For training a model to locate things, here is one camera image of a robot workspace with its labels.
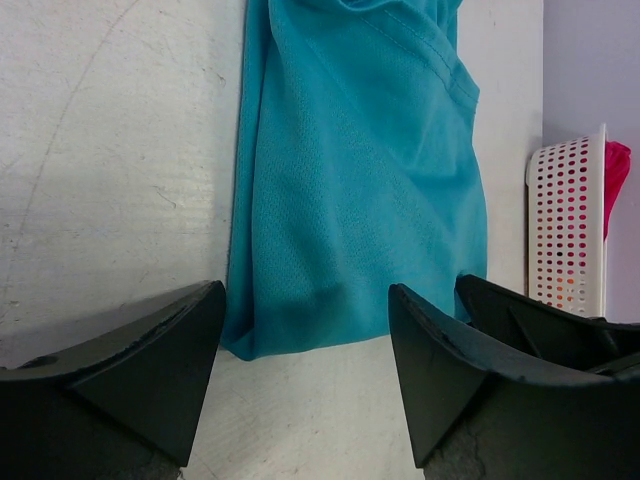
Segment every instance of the gray wall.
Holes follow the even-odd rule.
[[[640,158],[640,1],[547,0],[544,143],[595,133]],[[640,171],[632,171],[608,238],[607,317],[640,322]]]

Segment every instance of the scratched surface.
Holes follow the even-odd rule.
[[[0,0],[0,365],[224,278],[243,8]],[[522,290],[542,0],[468,0],[460,52],[482,91],[490,276]],[[389,339],[251,364],[221,352],[184,477],[422,478]]]

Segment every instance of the perforated basket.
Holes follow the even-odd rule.
[[[541,148],[527,168],[529,297],[585,317],[604,316],[606,127]]]

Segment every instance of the teal fabric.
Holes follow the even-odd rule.
[[[385,335],[392,283],[462,318],[487,218],[458,4],[249,0],[222,338],[238,357]]]

